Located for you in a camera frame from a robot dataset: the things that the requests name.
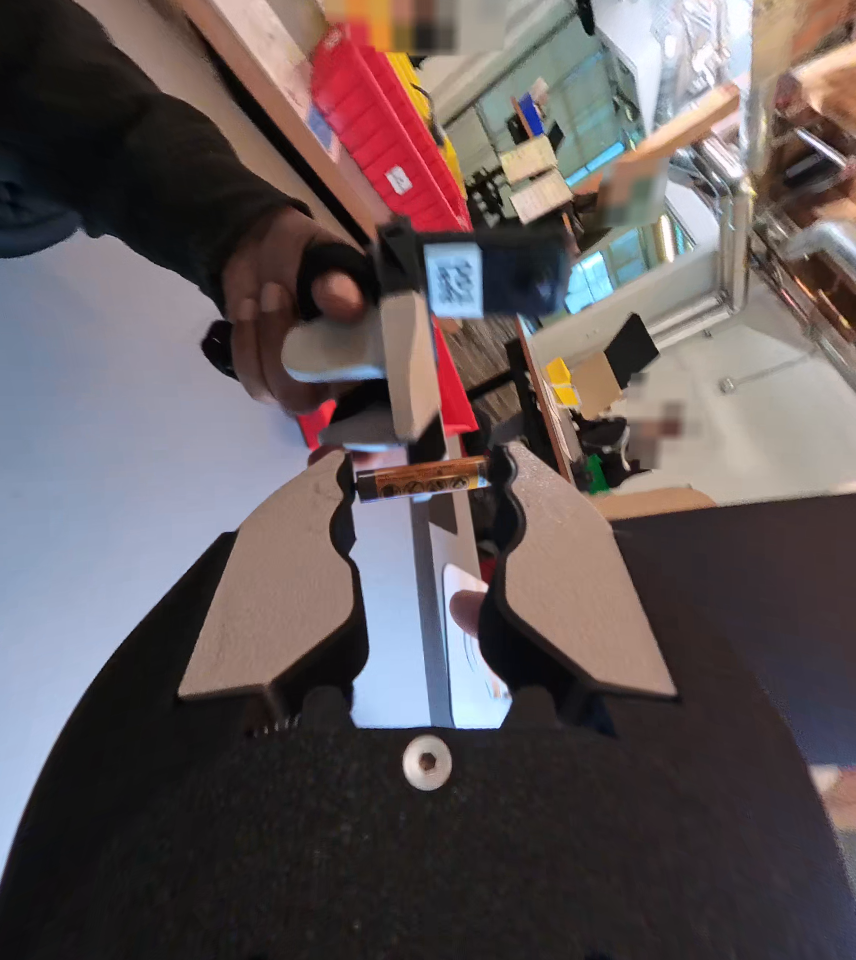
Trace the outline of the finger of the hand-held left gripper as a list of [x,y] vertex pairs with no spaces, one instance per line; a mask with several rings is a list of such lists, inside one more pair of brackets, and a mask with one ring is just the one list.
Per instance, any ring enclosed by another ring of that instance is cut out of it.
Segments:
[[396,438],[410,445],[440,417],[433,325],[425,297],[410,291],[382,300],[386,384]]
[[407,461],[410,466],[439,462],[447,454],[445,426],[440,411],[425,426],[418,436],[407,442]]

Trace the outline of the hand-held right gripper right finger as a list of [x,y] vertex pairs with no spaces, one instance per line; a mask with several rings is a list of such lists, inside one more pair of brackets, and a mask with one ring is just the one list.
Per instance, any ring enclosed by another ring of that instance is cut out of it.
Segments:
[[520,442],[492,450],[488,477],[498,555],[479,646],[512,696],[542,689],[563,724],[602,732],[608,696],[677,702],[611,523]]

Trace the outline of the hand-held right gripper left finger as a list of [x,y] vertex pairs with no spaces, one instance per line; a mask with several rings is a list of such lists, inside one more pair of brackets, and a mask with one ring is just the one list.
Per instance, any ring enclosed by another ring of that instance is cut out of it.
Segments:
[[254,694],[272,718],[316,689],[349,706],[369,657],[355,545],[354,470],[326,454],[239,526],[177,690],[183,701]]

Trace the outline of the black orange battery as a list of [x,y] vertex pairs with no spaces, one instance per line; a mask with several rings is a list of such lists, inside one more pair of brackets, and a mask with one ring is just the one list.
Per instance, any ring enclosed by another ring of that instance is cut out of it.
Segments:
[[380,467],[357,472],[355,490],[362,503],[471,492],[490,485],[489,466],[481,456]]

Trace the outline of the red storage bin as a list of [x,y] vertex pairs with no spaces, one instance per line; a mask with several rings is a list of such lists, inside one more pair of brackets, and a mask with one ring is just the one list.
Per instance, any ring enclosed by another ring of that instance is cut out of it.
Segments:
[[388,210],[419,232],[470,231],[461,189],[388,56],[331,26],[311,65],[314,106]]
[[[437,379],[440,394],[440,414],[446,439],[471,433],[478,428],[467,391],[456,369],[445,339],[445,332],[458,331],[454,320],[432,316],[436,349]],[[321,433],[332,422],[338,401],[329,399],[310,414],[298,414],[295,421],[310,451],[321,445]]]

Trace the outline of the person's left forearm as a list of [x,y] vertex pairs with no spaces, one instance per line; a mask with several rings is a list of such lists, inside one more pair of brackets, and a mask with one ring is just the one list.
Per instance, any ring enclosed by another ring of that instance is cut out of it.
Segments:
[[222,270],[254,223],[279,208],[310,217],[76,2],[0,2],[0,155],[87,234],[116,238],[221,308]]

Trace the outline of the yellow object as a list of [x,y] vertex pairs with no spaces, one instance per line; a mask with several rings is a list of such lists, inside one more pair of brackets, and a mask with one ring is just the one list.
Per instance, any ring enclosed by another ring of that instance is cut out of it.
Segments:
[[577,409],[581,405],[578,390],[574,386],[572,374],[561,357],[554,358],[543,367],[543,378],[554,401],[566,409]]

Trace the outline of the person's left hand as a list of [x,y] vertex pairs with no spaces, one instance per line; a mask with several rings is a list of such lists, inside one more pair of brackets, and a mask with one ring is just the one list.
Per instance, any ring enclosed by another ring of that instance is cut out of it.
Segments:
[[242,389],[287,414],[315,412],[335,395],[332,383],[290,377],[281,361],[284,342],[301,320],[297,280],[304,254],[336,244],[356,251],[292,207],[269,210],[242,236],[221,271],[226,318],[232,324],[231,359]]

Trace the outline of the paper sheet board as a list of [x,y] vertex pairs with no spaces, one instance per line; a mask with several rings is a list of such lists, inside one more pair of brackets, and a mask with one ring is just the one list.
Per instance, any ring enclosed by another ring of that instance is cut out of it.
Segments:
[[520,224],[528,226],[567,206],[572,199],[573,193],[565,177],[558,168],[552,167],[527,185],[514,189],[509,202]]
[[555,150],[546,134],[529,138],[500,153],[498,162],[509,186],[537,178],[558,166]]

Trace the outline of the black board book stand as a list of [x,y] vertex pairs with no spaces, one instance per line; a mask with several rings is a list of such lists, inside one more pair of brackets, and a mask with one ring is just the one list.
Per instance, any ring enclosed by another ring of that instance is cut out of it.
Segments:
[[619,402],[632,379],[660,357],[647,326],[631,313],[607,346],[578,361],[571,385],[578,394],[578,413],[595,420]]
[[541,688],[456,758],[514,803],[546,795],[617,834],[779,844],[856,834],[856,494],[609,521],[677,688],[568,726]]

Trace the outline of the blue storage bin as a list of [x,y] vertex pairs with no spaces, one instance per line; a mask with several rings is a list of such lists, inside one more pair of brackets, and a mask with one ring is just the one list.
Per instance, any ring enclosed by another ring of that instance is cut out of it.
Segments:
[[526,92],[519,98],[511,99],[517,125],[521,131],[518,143],[545,135],[545,123],[542,108],[537,98]]

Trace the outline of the yellow storage bin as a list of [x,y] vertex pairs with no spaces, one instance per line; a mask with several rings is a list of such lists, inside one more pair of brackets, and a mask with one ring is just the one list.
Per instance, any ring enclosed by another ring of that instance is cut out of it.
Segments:
[[397,75],[402,87],[406,90],[426,130],[433,138],[437,150],[444,159],[456,186],[458,186],[461,197],[464,199],[467,198],[464,177],[455,148],[445,129],[438,121],[434,101],[430,92],[422,86],[422,81],[417,70],[417,66],[421,64],[422,58],[416,57],[412,59],[409,54],[405,53],[388,53],[386,54],[386,58]]

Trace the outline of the grey side table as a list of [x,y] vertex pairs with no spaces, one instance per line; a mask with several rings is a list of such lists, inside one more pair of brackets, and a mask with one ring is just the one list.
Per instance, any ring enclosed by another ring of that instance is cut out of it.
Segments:
[[320,2],[183,1],[176,5],[207,49],[218,77],[357,245],[372,240],[390,211],[315,113],[309,55],[328,24]]

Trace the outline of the silver ventilation duct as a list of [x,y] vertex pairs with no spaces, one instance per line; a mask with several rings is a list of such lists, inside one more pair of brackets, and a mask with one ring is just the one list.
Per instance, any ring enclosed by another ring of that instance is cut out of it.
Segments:
[[710,135],[694,149],[707,184],[717,189],[719,210],[719,305],[730,314],[748,302],[751,277],[758,278],[805,329],[822,315],[817,294],[790,270],[820,258],[856,292],[856,220],[818,219],[799,227],[783,213],[780,198],[758,194],[755,182],[723,140]]

